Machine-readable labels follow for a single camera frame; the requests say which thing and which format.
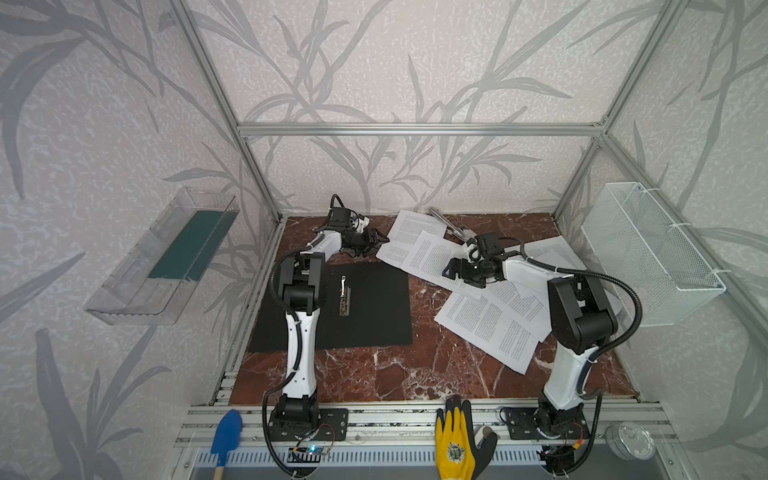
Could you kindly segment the black file folder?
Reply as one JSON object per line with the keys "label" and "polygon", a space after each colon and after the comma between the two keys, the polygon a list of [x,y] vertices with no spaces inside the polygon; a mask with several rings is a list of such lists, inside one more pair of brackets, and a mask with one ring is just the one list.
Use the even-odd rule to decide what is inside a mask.
{"label": "black file folder", "polygon": [[[340,278],[351,287],[348,317],[339,315]],[[318,350],[412,343],[408,274],[383,262],[330,265],[317,323]]]}

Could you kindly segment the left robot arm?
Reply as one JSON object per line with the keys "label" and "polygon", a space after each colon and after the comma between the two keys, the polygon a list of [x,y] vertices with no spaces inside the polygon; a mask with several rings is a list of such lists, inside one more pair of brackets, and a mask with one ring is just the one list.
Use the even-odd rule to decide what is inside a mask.
{"label": "left robot arm", "polygon": [[314,430],[320,422],[315,345],[326,298],[327,261],[343,250],[353,257],[364,256],[388,241],[369,225],[322,228],[306,246],[284,254],[274,265],[269,279],[271,295],[285,311],[288,328],[285,378],[266,393],[281,393],[274,411],[276,423]]}

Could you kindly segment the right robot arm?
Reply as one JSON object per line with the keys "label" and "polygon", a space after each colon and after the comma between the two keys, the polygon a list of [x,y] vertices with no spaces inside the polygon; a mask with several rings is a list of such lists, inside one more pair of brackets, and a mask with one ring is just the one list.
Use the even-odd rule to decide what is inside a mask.
{"label": "right robot arm", "polygon": [[537,422],[571,422],[583,409],[584,386],[599,349],[618,330],[605,282],[625,288],[621,280],[600,272],[573,269],[537,260],[521,249],[479,259],[452,258],[442,271],[450,280],[484,288],[489,279],[527,281],[548,298],[551,331],[557,341],[555,363],[539,396]]}

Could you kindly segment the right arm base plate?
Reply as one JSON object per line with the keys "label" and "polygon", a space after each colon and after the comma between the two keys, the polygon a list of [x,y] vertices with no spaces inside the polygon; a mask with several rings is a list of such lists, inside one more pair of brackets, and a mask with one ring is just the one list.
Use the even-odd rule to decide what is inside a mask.
{"label": "right arm base plate", "polygon": [[591,437],[582,406],[569,410],[503,407],[500,418],[512,440],[587,440]]}

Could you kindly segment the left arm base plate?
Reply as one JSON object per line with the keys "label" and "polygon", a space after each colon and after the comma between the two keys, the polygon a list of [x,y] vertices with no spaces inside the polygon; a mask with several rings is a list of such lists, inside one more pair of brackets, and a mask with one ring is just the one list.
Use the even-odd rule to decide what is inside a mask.
{"label": "left arm base plate", "polygon": [[347,435],[349,411],[344,408],[321,408],[309,423],[281,420],[273,410],[267,423],[272,441],[298,441],[308,437],[313,441],[343,441]]}

